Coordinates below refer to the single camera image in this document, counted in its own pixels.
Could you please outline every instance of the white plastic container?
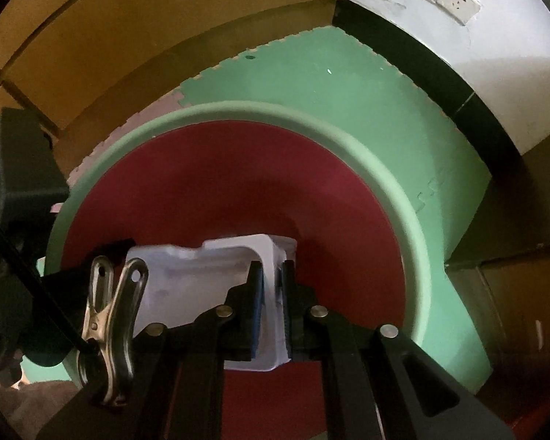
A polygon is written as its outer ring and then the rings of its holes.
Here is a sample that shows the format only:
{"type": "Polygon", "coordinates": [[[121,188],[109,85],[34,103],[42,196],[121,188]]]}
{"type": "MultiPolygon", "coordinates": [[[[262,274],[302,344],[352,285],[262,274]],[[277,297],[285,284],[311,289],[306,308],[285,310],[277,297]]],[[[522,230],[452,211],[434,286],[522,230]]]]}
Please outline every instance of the white plastic container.
{"type": "Polygon", "coordinates": [[[277,273],[295,259],[296,241],[283,236],[249,235],[208,240],[200,248],[173,245],[135,246],[127,259],[138,257],[149,268],[149,281],[136,316],[134,334],[150,323],[169,328],[192,323],[199,314],[223,304],[228,290],[246,282],[251,261],[264,273],[264,305],[256,357],[250,362],[226,361],[232,370],[270,371],[289,361],[277,273]]]}

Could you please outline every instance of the black metal bracket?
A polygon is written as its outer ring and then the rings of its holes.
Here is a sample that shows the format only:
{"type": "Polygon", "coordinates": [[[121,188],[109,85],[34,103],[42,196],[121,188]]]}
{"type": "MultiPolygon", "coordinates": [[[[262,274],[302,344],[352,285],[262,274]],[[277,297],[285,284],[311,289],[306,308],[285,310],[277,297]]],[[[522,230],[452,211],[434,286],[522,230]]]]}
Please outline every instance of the black metal bracket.
{"type": "MultiPolygon", "coordinates": [[[[352,325],[317,304],[281,269],[292,361],[320,361],[331,440],[511,440],[513,433],[395,326],[352,325]]],[[[133,341],[132,391],[121,409],[103,407],[104,378],[89,382],[41,430],[38,440],[217,440],[224,360],[250,360],[258,343],[262,268],[226,304],[190,325],[151,324],[133,341]]]]}

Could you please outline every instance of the black cable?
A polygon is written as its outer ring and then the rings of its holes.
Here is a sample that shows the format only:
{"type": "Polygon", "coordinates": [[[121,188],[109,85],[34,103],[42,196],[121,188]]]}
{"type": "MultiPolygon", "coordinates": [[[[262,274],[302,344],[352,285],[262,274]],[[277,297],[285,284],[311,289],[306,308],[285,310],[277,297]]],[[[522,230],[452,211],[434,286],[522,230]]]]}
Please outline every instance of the black cable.
{"type": "Polygon", "coordinates": [[[34,300],[45,310],[47,316],[51,318],[53,323],[61,330],[63,335],[71,342],[80,352],[87,354],[94,349],[75,331],[73,325],[69,322],[59,305],[54,301],[51,295],[42,287],[40,278],[34,273],[23,261],[18,253],[18,250],[10,242],[4,232],[0,228],[0,253],[12,269],[24,287],[30,292],[34,300]]]}

